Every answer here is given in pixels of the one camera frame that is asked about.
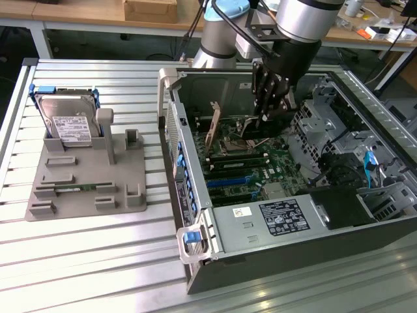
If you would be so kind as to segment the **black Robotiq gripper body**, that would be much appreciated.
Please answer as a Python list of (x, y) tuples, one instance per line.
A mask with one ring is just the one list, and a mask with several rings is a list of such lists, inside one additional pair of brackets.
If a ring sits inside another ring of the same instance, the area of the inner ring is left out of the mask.
[(273, 73), (287, 78), (290, 85), (296, 85), (308, 71), (322, 42), (301, 42), (297, 40), (276, 41), (272, 46), (274, 52), (263, 58), (263, 63)]

